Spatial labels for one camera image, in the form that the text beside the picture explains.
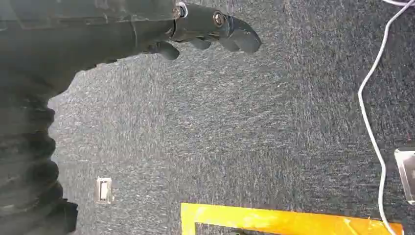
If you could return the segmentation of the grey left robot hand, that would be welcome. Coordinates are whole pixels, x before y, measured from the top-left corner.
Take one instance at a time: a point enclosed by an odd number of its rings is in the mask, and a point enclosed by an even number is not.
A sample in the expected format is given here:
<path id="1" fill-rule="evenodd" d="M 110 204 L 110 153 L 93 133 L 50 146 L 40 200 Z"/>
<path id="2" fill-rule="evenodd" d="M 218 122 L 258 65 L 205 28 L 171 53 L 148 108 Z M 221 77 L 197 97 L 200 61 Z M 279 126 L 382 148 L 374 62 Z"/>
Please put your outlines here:
<path id="1" fill-rule="evenodd" d="M 98 64 L 139 53 L 176 59 L 171 42 L 246 53 L 261 46 L 245 21 L 180 0 L 3 0 L 0 109 L 41 108 Z"/>

